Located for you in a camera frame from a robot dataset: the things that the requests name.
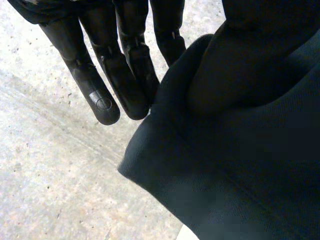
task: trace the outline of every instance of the robotic hand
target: robotic hand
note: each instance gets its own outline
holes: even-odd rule
[[[8,1],[26,20],[39,24],[100,123],[116,123],[120,110],[92,62],[80,22],[128,117],[140,120],[148,114],[159,86],[144,38],[148,0]],[[151,0],[156,41],[169,66],[186,50],[179,32],[184,5],[184,0]]]

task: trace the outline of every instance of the dark cloth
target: dark cloth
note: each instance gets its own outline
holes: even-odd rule
[[[186,90],[211,39],[198,39],[168,70],[119,172],[200,240],[320,239],[320,32],[267,73],[299,79],[292,89],[199,120]]]
[[[223,3],[226,22],[168,70],[118,170],[200,240],[318,240],[319,1]],[[227,99],[258,76],[263,84],[247,103],[196,117],[187,92],[204,56],[197,98]],[[252,74],[257,68],[263,74]],[[232,91],[209,88],[229,76]]]
[[[83,9],[95,8],[111,0],[8,0],[15,10],[32,24],[46,24]]]

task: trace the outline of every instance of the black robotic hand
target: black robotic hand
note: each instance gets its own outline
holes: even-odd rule
[[[148,0],[106,0],[94,7],[76,3],[81,6],[78,14],[42,23],[41,29],[59,50],[96,118],[111,125],[118,121],[120,110],[88,54],[80,20],[126,114],[133,120],[143,119],[159,86],[144,38]],[[151,1],[157,44],[169,66],[186,49],[179,33],[184,4],[184,0]]]

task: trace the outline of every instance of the floor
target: floor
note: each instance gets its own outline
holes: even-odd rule
[[[151,195],[117,172],[140,121],[121,110],[117,124],[99,124],[40,28],[6,0],[0,6],[0,239],[194,239]],[[187,46],[214,33],[224,19],[220,0],[186,1],[181,34]],[[151,12],[146,28],[162,79],[167,67]],[[94,56],[87,36],[85,41]]]

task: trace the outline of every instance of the gray concrete surface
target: gray concrete surface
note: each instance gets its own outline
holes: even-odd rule
[[[187,0],[187,46],[223,20],[220,0]],[[167,67],[152,26],[149,14],[145,36],[161,79]],[[56,49],[6,0],[0,82],[0,240],[177,238],[182,223],[117,172],[140,122],[122,111],[117,124],[99,124]]]

